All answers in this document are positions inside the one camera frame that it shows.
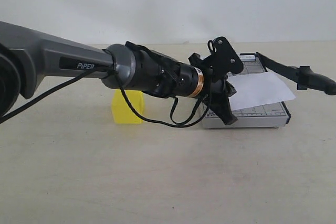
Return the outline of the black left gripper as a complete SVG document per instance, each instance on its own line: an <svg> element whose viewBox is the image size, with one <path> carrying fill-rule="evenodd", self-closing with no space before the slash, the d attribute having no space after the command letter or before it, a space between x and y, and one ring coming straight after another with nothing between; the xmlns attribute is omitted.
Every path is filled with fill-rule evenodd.
<svg viewBox="0 0 336 224"><path fill-rule="evenodd" d="M232 113L229 98L236 94L236 88L228 81L228 77L229 73L211 83L211 105L214 106L214 113L225 125L232 125L238 119Z"/></svg>

